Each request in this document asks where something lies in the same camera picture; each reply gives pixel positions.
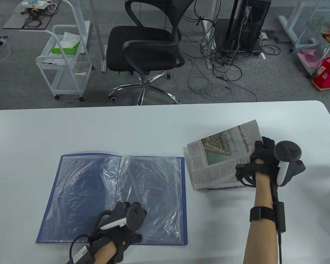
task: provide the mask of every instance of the gray carpet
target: gray carpet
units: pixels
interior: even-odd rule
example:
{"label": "gray carpet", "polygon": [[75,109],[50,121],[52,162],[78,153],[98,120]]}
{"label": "gray carpet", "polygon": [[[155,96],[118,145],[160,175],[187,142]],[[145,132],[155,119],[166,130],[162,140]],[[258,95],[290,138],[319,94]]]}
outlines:
{"label": "gray carpet", "polygon": [[[222,12],[220,17],[228,17],[233,1],[222,0]],[[199,0],[198,13],[205,15],[208,11],[206,1]],[[11,15],[11,11],[18,4],[16,0],[0,1],[0,34],[9,34],[9,44],[12,50],[10,57],[0,64],[0,109],[26,109],[26,108],[58,108],[58,107],[92,107],[92,106],[121,106],[135,105],[139,91],[117,93],[117,102],[110,102],[107,93],[115,86],[126,83],[135,83],[136,76],[127,73],[116,73],[107,71],[102,74],[101,54],[94,28],[89,38],[89,53],[95,66],[92,72],[84,95],[85,101],[79,102],[78,96],[61,95],[60,100],[54,100],[52,93],[43,80],[37,66],[35,58],[40,55],[42,48],[46,44],[48,35],[42,33],[13,32],[4,31],[1,26]],[[279,14],[287,17],[292,12],[293,1],[273,1],[264,24],[266,29],[279,30],[276,16]],[[85,19],[91,19],[91,12],[88,1],[82,2]],[[117,25],[133,25],[128,17],[124,1],[95,0],[97,17],[100,23],[100,30],[104,42],[107,42],[108,34]],[[311,8],[306,8],[301,20],[297,23],[297,31],[303,26],[303,21],[309,16]],[[188,16],[194,17],[193,7],[189,8]],[[142,5],[141,20],[147,26],[161,28],[164,26],[164,15],[156,9]],[[72,14],[68,6],[64,3],[60,6],[59,14],[53,18],[53,24],[72,24]],[[192,40],[201,40],[203,29],[195,23],[181,21],[181,30],[190,36]],[[191,43],[186,37],[180,43],[181,50],[193,56],[199,56],[199,46]],[[292,100],[319,100],[325,104],[330,112],[330,90],[320,92],[314,88],[310,80],[305,78],[306,71],[298,59],[288,50],[290,44],[278,44],[282,53],[278,56],[267,56],[266,60],[260,59],[258,64],[243,71],[243,77],[236,83],[254,92],[258,101],[292,101]],[[7,48],[0,48],[0,59],[7,54]],[[236,64],[241,68],[246,68],[256,63],[257,57],[239,58]],[[209,100],[201,95],[195,94],[188,88],[188,76],[191,71],[189,61],[181,67],[172,70],[172,79],[161,78],[154,84],[164,88],[167,92],[173,93],[182,103],[215,103],[215,102],[252,102],[255,97],[236,86],[234,90],[226,88],[225,82],[213,77],[213,73],[206,70],[203,59],[196,60],[198,67],[214,83],[212,96],[224,97],[225,100]],[[230,70],[229,76],[234,79],[238,71]],[[206,79],[193,69],[189,78],[191,87],[203,87]],[[154,92],[146,92],[144,104],[170,104],[171,100]]]}

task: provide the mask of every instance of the chrome chair base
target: chrome chair base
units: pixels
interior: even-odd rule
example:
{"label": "chrome chair base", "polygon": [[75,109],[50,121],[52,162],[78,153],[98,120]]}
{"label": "chrome chair base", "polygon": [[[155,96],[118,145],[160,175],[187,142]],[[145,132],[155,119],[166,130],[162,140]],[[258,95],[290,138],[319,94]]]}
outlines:
{"label": "chrome chair base", "polygon": [[160,93],[160,94],[163,94],[163,95],[166,95],[168,97],[170,97],[170,99],[174,102],[174,104],[178,104],[180,105],[181,102],[178,101],[176,99],[176,97],[174,95],[172,95],[171,93],[167,93],[165,92],[164,90],[158,88],[158,87],[155,87],[153,85],[151,85],[152,82],[154,82],[155,80],[159,79],[160,77],[164,76],[167,78],[167,79],[170,79],[171,78],[171,74],[167,71],[163,71],[159,74],[156,74],[155,76],[151,77],[150,79],[148,79],[148,76],[138,76],[139,80],[140,80],[140,83],[134,83],[134,84],[124,84],[124,85],[120,85],[118,87],[115,87],[114,89],[112,89],[112,91],[108,94],[108,97],[109,99],[114,102],[116,101],[116,96],[114,96],[114,92],[116,91],[120,91],[120,90],[123,90],[123,89],[135,89],[135,88],[140,88],[141,89],[141,93],[138,97],[138,102],[137,102],[137,105],[142,105],[143,103],[143,97],[144,97],[144,93],[145,93],[145,90],[146,89],[149,89],[149,90],[152,90],[154,92],[157,92],[157,93]]}

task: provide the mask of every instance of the newspaper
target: newspaper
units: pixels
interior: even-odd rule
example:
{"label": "newspaper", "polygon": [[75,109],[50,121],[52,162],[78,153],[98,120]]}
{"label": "newspaper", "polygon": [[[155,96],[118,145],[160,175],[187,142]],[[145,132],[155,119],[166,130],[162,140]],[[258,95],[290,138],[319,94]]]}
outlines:
{"label": "newspaper", "polygon": [[249,163],[256,141],[263,142],[253,120],[188,144],[193,189],[243,188],[235,167]]}

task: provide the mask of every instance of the chair caster wheel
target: chair caster wheel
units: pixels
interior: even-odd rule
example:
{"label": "chair caster wheel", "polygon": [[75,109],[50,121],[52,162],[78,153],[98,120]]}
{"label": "chair caster wheel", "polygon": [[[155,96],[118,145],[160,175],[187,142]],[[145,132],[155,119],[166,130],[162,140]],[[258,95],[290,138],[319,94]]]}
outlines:
{"label": "chair caster wheel", "polygon": [[108,95],[108,98],[110,99],[111,102],[115,102],[117,100],[117,97],[114,95]]}

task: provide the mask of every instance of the pink paper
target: pink paper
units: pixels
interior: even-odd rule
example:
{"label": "pink paper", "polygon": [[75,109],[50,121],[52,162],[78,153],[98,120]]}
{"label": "pink paper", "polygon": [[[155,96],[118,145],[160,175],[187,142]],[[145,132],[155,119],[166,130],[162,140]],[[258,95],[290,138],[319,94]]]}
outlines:
{"label": "pink paper", "polygon": [[315,54],[316,54],[316,52],[317,52],[317,50],[316,49],[302,49],[302,54],[304,55],[304,56],[315,56]]}
{"label": "pink paper", "polygon": [[315,56],[304,56],[303,54],[297,53],[300,59],[307,65],[309,68],[315,68],[318,66],[319,58]]}

